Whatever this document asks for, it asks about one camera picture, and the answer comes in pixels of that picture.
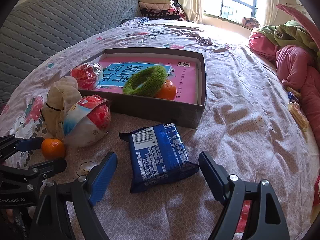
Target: metal bolt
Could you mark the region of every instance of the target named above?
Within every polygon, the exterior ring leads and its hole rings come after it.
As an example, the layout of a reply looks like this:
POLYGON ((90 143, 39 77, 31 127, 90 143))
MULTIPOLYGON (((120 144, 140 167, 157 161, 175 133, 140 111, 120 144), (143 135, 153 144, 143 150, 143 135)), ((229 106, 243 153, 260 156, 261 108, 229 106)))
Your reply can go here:
POLYGON ((266 180, 266 179, 263 179, 263 180, 262 180, 262 184, 263 184, 264 186, 268 186, 268 185, 270 184, 270 182, 269 182, 268 180, 266 180))
POLYGON ((78 178, 78 181, 79 181, 79 182, 84 182, 84 181, 86 181, 86 180, 87 180, 87 177, 84 176, 84 175, 82 175, 82 176, 80 176, 80 177, 78 178))
POLYGON ((48 187, 52 187, 53 185, 54 185, 54 181, 48 181, 48 182, 47 182, 47 186, 48 186, 48 187))
POLYGON ((232 180, 232 181, 237 181, 239 178, 238 178, 238 176, 237 175, 234 175, 234 174, 231 174, 230 176, 229 176, 229 178, 232 180))

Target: box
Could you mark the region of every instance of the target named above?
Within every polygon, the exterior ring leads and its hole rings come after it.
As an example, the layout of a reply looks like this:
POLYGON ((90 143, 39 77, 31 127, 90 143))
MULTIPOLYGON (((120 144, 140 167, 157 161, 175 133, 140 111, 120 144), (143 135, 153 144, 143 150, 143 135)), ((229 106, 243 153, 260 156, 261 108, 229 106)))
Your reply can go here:
POLYGON ((159 98, 150 98, 122 93, 111 92, 110 89, 96 88, 95 90, 79 89, 82 96, 99 95, 111 101, 111 112, 127 114, 144 119, 158 121, 162 123, 175 123, 178 126, 196 128, 199 125, 202 113, 206 103, 207 82, 204 57, 201 53, 179 49, 167 48, 119 48, 106 49, 85 62, 108 62, 113 59, 131 58, 154 58, 159 62, 159 58, 172 59, 179 63, 191 62, 196 67, 196 89, 194 103, 185 103, 179 101, 170 101, 159 98))

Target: tangerine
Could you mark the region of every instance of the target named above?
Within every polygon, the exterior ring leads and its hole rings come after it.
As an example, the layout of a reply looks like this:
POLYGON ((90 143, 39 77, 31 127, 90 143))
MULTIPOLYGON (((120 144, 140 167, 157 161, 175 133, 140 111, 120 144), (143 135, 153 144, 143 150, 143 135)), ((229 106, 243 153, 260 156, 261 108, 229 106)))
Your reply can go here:
POLYGON ((154 96, 155 98, 162 98, 167 100, 174 100, 177 94, 177 88, 170 80, 166 80, 161 89, 154 96))
POLYGON ((64 144, 58 139, 44 139, 41 144, 41 151, 47 160, 64 158, 66 155, 64 144))

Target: plush toy ear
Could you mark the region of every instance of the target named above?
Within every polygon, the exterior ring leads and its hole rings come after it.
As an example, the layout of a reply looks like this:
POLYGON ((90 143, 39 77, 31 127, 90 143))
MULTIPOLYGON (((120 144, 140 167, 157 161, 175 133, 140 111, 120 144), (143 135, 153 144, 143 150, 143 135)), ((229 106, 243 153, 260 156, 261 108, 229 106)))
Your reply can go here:
POLYGON ((284 4, 277 4, 276 7, 279 10, 286 12, 287 14, 293 16, 310 34, 311 38, 316 43, 318 49, 320 49, 320 31, 317 26, 304 14, 299 12, 296 8, 291 6, 286 6, 284 4))

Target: green ring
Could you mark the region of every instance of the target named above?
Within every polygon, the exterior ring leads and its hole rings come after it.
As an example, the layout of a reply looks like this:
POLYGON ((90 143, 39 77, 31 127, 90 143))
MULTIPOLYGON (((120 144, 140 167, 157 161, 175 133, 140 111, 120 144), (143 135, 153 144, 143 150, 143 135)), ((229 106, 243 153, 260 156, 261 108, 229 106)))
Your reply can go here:
POLYGON ((136 96, 153 97, 167 79, 163 66, 146 68, 132 75, 123 87, 123 93, 136 96))

